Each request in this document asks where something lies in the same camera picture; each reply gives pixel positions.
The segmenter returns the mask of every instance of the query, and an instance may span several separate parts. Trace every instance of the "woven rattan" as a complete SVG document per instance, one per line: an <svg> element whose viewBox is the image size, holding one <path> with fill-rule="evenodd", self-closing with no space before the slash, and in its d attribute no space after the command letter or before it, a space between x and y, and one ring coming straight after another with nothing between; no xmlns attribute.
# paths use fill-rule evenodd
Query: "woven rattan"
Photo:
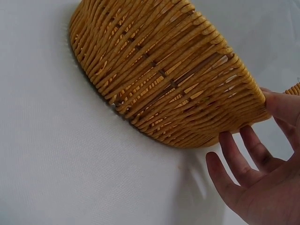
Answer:
<svg viewBox="0 0 300 225"><path fill-rule="evenodd" d="M70 41L109 104L165 144L211 146L270 117L245 65L188 0L83 0Z"/></svg>

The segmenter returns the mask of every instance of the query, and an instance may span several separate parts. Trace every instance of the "yellow wicker basket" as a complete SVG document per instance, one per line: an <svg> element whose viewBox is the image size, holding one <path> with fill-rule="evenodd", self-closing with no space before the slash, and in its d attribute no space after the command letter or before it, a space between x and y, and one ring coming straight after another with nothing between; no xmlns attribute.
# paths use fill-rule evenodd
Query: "yellow wicker basket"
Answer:
<svg viewBox="0 0 300 225"><path fill-rule="evenodd" d="M83 0L70 42L109 104L165 144L211 146L270 117L245 65L188 0Z"/></svg>

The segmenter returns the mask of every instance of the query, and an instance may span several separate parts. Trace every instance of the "white backdrop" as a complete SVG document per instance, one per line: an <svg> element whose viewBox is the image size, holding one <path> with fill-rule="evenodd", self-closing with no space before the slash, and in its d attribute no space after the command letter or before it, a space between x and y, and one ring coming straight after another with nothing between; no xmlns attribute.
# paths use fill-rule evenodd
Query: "white backdrop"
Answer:
<svg viewBox="0 0 300 225"><path fill-rule="evenodd" d="M299 0L194 0L261 86L300 76ZM232 225L205 153L143 136L92 89L68 46L78 0L0 0L0 224ZM273 121L256 125L280 158ZM242 147L245 156L249 155Z"/></svg>

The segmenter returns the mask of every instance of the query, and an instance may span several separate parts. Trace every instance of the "basket side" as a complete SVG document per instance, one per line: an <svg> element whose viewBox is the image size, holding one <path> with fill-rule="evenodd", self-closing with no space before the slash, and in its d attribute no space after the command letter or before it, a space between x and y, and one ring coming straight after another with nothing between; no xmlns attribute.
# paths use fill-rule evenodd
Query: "basket side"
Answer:
<svg viewBox="0 0 300 225"><path fill-rule="evenodd" d="M245 65L187 0L83 0L70 41L105 99L163 143L212 145L270 117Z"/></svg>

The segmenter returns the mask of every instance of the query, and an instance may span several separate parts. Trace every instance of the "hand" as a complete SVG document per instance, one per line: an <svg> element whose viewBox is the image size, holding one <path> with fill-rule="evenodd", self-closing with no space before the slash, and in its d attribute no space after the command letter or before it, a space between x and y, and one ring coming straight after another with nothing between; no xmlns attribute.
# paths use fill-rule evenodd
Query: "hand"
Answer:
<svg viewBox="0 0 300 225"><path fill-rule="evenodd" d="M259 171L249 166L232 135L222 133L223 155L240 186L212 152L206 157L209 174L224 202L250 225L299 225L300 97L269 92L265 96L267 110L289 140L293 156L287 162L274 158L253 129L245 127L240 134Z"/></svg>

